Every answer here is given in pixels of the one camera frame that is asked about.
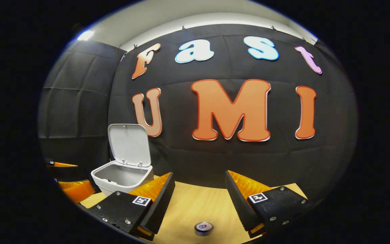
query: foam letter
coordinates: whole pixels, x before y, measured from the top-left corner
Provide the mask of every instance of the foam letter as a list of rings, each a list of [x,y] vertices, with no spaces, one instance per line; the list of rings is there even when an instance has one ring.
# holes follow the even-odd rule
[[[312,54],[308,53],[308,51],[306,51],[306,49],[301,46],[295,47],[294,49],[296,49],[299,53],[302,54],[306,63],[310,66],[310,68],[312,68],[315,73],[322,74],[322,68],[320,68],[316,65],[316,63],[314,63],[314,60],[312,60],[314,56]]]
[[[210,51],[210,42],[208,40],[190,41],[181,45],[179,49],[182,51],[175,56],[175,61],[178,63],[191,62],[192,60],[204,61],[210,59],[215,54],[214,51]]]
[[[144,94],[136,94],[132,98],[132,102],[135,105],[136,120],[138,124],[144,126],[149,136],[157,137],[162,132],[162,118],[160,117],[159,98],[160,89],[153,88],[147,91],[147,98],[150,100],[151,114],[153,116],[153,125],[147,125],[144,116],[144,106],[142,104],[144,100]]]
[[[138,54],[138,61],[136,62],[135,72],[132,75],[132,79],[136,79],[136,77],[141,76],[145,73],[145,71],[147,71],[145,63],[149,64],[151,62],[151,60],[153,59],[153,51],[158,51],[159,48],[160,44],[157,43],[150,48],[147,48],[142,53]]]
[[[243,42],[252,47],[248,49],[248,53],[258,60],[277,60],[279,57],[278,51],[274,48],[275,44],[266,38],[262,37],[245,37]]]
[[[309,139],[316,134],[314,129],[314,99],[316,92],[307,86],[296,87],[300,96],[300,125],[296,131],[297,139]]]
[[[269,82],[246,80],[234,102],[214,79],[194,82],[191,88],[198,95],[198,128],[193,131],[193,138],[211,141],[218,137],[218,132],[212,128],[213,116],[225,139],[231,139],[243,117],[243,128],[237,133],[238,139],[262,142],[270,138],[267,130]]]

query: small cylindrical object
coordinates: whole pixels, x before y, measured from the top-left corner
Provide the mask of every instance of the small cylindrical object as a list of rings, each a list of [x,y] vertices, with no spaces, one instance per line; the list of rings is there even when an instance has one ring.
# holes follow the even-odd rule
[[[200,222],[195,225],[195,234],[198,236],[208,236],[213,230],[213,225],[209,222]]]

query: wooden table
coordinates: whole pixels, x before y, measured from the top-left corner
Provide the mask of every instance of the wooden table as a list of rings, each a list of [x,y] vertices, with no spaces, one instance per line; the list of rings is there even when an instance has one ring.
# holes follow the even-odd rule
[[[285,186],[307,198],[297,184]],[[82,201],[81,204],[89,208],[105,197],[103,193],[97,193]],[[214,229],[209,236],[200,237],[195,234],[194,226],[203,221],[212,223]],[[158,234],[150,242],[156,244],[240,244],[252,239],[254,238],[249,238],[244,230],[226,189],[175,182],[167,213]]]

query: blue letter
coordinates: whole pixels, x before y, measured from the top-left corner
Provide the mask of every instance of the blue letter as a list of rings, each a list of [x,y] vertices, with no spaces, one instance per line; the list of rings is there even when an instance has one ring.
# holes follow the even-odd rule
[[[210,51],[210,42],[208,40],[194,40],[180,46],[182,50],[175,56],[175,61],[178,63],[191,62],[192,60],[204,61],[208,60],[215,54]]]
[[[275,44],[269,39],[262,37],[245,37],[243,42],[252,47],[248,49],[248,53],[258,60],[277,60],[279,57],[278,51],[274,48]]]

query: orange letter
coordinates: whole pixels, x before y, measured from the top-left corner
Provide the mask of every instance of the orange letter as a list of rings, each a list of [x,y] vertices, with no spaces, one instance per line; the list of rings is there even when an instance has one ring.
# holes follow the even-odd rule
[[[192,83],[198,94],[198,128],[192,136],[197,140],[215,140],[218,132],[212,128],[213,118],[225,139],[230,139],[243,120],[243,129],[237,133],[242,141],[262,142],[270,138],[267,130],[267,93],[269,82],[246,80],[234,102],[217,80],[205,79]]]
[[[316,134],[314,129],[314,99],[316,92],[307,86],[296,87],[296,93],[300,96],[300,125],[296,131],[297,139],[309,139]]]
[[[157,43],[150,48],[147,48],[142,53],[138,54],[138,61],[136,62],[135,72],[132,75],[132,79],[135,79],[138,76],[141,76],[142,74],[147,71],[147,68],[145,67],[145,63],[149,64],[151,60],[153,59],[153,51],[158,51],[160,48],[160,44]]]
[[[149,136],[157,137],[162,132],[162,119],[160,117],[159,110],[159,98],[160,89],[153,88],[147,91],[147,98],[150,100],[151,114],[153,115],[153,125],[147,125],[144,116],[144,106],[142,101],[144,100],[144,94],[136,94],[132,98],[132,102],[135,105],[136,120],[138,124],[144,126]]]

